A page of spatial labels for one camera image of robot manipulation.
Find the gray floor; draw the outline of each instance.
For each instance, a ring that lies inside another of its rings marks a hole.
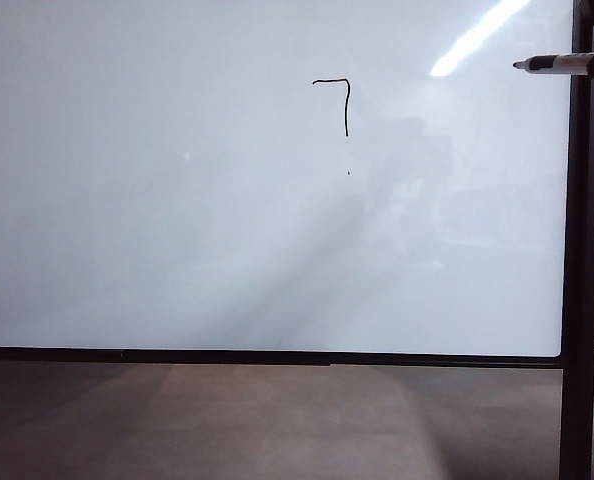
[[[555,479],[561,373],[0,363],[0,479]]]

